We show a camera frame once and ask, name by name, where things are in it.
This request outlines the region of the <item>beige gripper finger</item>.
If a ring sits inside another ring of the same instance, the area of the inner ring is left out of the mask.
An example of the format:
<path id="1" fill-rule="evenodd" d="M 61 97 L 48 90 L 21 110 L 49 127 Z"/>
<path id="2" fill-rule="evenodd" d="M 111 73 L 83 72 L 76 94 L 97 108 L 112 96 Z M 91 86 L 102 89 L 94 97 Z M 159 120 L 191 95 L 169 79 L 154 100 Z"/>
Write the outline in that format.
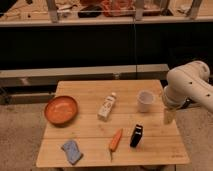
<path id="1" fill-rule="evenodd" d="M 164 109 L 164 123 L 171 124 L 175 118 L 176 111 L 174 109 Z"/>

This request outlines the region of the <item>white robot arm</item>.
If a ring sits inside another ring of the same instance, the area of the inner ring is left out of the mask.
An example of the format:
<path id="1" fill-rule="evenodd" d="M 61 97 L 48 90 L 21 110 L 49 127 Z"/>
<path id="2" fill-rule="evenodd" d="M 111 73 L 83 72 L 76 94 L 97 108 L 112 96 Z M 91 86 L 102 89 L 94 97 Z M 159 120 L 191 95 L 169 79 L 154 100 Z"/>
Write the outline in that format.
<path id="1" fill-rule="evenodd" d="M 191 99 L 213 113 L 213 85 L 210 69 L 203 61 L 192 61 L 168 71 L 168 85 L 163 88 L 164 123 L 171 124 L 176 111 Z"/>

